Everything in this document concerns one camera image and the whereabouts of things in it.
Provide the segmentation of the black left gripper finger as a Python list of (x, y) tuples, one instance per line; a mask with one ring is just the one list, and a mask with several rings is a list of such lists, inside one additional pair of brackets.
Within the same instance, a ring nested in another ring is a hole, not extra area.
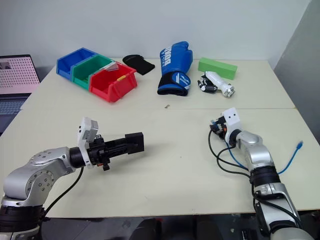
[(112, 147), (107, 150), (107, 158), (114, 158), (120, 155), (124, 155), (128, 152), (126, 146)]
[(104, 142), (104, 148), (106, 150), (126, 150), (128, 148), (127, 139), (124, 138), (118, 138), (115, 140), (110, 140)]

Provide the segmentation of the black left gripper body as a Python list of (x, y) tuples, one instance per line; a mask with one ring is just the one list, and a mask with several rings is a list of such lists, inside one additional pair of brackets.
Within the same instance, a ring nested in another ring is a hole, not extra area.
[(110, 157), (104, 139), (100, 134), (96, 135), (93, 142), (89, 143), (87, 153), (92, 165), (102, 167), (103, 171), (108, 171), (110, 169)]

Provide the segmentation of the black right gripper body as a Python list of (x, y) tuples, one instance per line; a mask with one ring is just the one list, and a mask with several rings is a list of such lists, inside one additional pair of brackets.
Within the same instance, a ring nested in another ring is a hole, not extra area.
[(226, 140), (227, 126), (224, 116), (219, 117), (215, 122), (215, 134), (223, 141)]

